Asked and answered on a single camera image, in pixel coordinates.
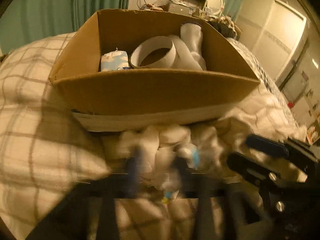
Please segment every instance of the tape roll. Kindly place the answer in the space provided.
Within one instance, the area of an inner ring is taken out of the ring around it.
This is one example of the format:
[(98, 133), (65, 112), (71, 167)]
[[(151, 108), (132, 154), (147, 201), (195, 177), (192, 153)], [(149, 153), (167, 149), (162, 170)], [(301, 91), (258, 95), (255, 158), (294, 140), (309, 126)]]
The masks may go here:
[[(159, 60), (141, 66), (143, 60), (157, 49), (167, 48), (169, 51)], [(176, 49), (172, 40), (165, 36), (156, 36), (141, 43), (132, 53), (130, 64), (134, 68), (172, 68), (176, 57)]]

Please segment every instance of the plaid blanket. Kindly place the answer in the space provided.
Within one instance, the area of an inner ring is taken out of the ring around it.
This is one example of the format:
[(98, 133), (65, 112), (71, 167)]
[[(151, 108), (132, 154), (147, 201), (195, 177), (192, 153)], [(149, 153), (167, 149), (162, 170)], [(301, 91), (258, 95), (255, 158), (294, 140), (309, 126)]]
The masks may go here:
[[(25, 239), (75, 183), (111, 171), (100, 138), (73, 119), (47, 81), (53, 63), (73, 35), (23, 46), (0, 66), (0, 216), (18, 240)], [(249, 132), (276, 140), (289, 135), (304, 140), (306, 129), (297, 128), (286, 115), (277, 98), (261, 84), (224, 118), (194, 128), (207, 131), (213, 127), (226, 151), (243, 151), (240, 143)], [(244, 153), (268, 161), (248, 149)], [(288, 169), (288, 174), (292, 177), (296, 173)], [(212, 201), (220, 229), (221, 209)], [(163, 204), (152, 194), (119, 200), (116, 211), (121, 238), (188, 239), (195, 209), (196, 200), (177, 198)]]

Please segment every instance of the metal bolt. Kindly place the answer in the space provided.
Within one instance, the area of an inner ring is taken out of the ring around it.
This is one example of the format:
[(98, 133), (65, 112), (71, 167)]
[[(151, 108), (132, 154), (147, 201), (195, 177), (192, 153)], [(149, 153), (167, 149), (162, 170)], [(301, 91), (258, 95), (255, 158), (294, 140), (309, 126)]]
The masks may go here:
[(270, 173), (269, 173), (269, 178), (270, 178), (272, 181), (276, 181), (276, 180), (277, 180), (277, 176), (276, 176), (273, 172), (270, 172)]
[(276, 203), (276, 208), (279, 212), (283, 212), (284, 211), (284, 203), (282, 201), (278, 201)]

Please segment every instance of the checkered bedding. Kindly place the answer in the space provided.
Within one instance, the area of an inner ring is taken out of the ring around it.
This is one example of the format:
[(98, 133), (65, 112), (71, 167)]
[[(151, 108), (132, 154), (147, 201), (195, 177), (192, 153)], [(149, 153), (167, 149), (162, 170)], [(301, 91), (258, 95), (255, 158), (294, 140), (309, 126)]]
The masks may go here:
[[(23, 46), (0, 66), (0, 216), (17, 240), (25, 239), (77, 181), (104, 177), (111, 171), (100, 139), (73, 119), (47, 81), (53, 63), (73, 35)], [(201, 127), (215, 127), (226, 150), (239, 151), (249, 132), (276, 140), (287, 136), (304, 140), (306, 133), (305, 127), (287, 118), (263, 83), (224, 118)], [(248, 149), (244, 154), (276, 167), (284, 165)], [(287, 174), (292, 177), (296, 172), (288, 168)], [(221, 209), (212, 201), (221, 232)], [(168, 204), (157, 197), (119, 200), (121, 238), (188, 239), (195, 208), (196, 200), (179, 198)], [(94, 228), (90, 238), (94, 239)]]

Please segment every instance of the cardboard box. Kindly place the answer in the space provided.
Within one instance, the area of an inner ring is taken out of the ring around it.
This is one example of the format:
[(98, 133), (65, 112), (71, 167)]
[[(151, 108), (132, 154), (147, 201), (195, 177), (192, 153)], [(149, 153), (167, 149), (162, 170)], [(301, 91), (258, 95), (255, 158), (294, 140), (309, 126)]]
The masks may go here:
[[(151, 37), (180, 36), (185, 22), (202, 25), (208, 71), (99, 72), (101, 55), (116, 49), (130, 55)], [(260, 83), (241, 55), (205, 21), (169, 12), (117, 9), (100, 10), (84, 23), (55, 62), (49, 80), (91, 131), (220, 117)]]

